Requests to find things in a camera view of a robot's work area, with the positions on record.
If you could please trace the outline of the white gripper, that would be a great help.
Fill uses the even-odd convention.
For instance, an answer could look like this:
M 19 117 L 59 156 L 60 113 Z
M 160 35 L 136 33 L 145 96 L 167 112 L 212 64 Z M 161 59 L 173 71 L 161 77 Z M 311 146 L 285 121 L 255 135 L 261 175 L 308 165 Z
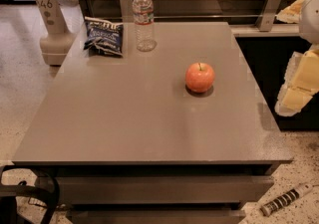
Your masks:
M 294 52 L 277 96 L 275 112 L 281 116 L 293 116 L 301 112 L 318 92 L 319 51 Z

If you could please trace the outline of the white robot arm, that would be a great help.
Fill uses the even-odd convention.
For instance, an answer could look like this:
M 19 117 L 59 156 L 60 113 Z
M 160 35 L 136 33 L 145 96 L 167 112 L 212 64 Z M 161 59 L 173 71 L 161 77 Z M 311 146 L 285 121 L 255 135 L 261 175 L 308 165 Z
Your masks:
M 297 0 L 281 10 L 276 19 L 297 23 L 300 37 L 311 44 L 304 54 L 292 54 L 277 96 L 275 112 L 293 116 L 319 92 L 319 0 Z

